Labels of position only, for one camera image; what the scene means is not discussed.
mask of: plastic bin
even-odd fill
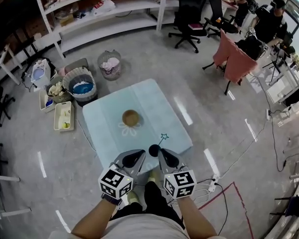
[[[70,101],[56,104],[54,112],[54,130],[63,132],[74,129],[74,106]]]
[[[38,88],[43,88],[44,86],[48,85],[51,78],[51,68],[49,63],[46,59],[43,59],[42,64],[43,65],[39,66],[37,63],[35,63],[32,69],[31,83],[35,84]],[[35,79],[35,71],[40,70],[40,68],[44,69],[44,73],[38,79]]]
[[[39,104],[40,104],[40,110],[44,111],[45,113],[48,113],[55,109],[55,102],[53,101],[52,104],[49,106],[45,106],[46,102],[48,101],[49,96],[46,94],[45,90],[40,90],[39,92]]]

